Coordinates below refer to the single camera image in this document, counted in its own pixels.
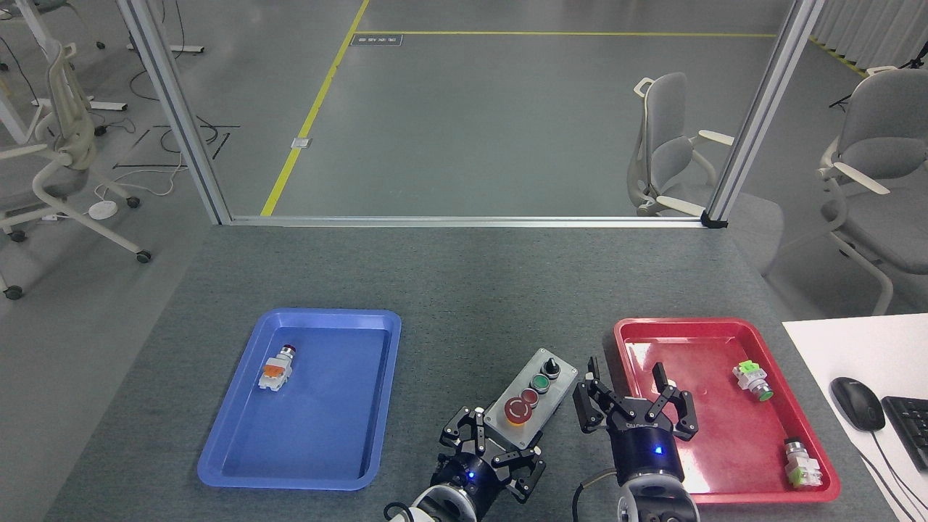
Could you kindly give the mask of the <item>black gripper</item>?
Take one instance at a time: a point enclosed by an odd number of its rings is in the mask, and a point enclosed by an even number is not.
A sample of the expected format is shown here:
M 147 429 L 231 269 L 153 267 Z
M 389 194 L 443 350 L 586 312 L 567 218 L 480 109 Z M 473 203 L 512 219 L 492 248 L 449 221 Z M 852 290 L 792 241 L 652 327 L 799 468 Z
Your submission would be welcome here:
M 451 498 L 437 503 L 458 518 L 484 518 L 504 489 L 527 502 L 547 466 L 538 446 L 485 458 L 484 413 L 483 407 L 461 407 L 440 435 L 440 444 L 456 453 L 438 455 L 430 484 L 451 489 Z
M 652 367 L 652 376 L 659 392 L 657 399 L 624 400 L 604 384 L 599 360 L 590 357 L 587 372 L 573 391 L 581 431 L 589 435 L 599 429 L 608 430 L 620 484 L 647 473 L 663 473 L 679 481 L 685 479 L 675 436 L 689 442 L 699 431 L 692 394 L 671 384 L 661 362 Z M 674 427 L 663 413 L 669 402 L 676 410 Z M 652 418 L 647 416 L 650 409 Z

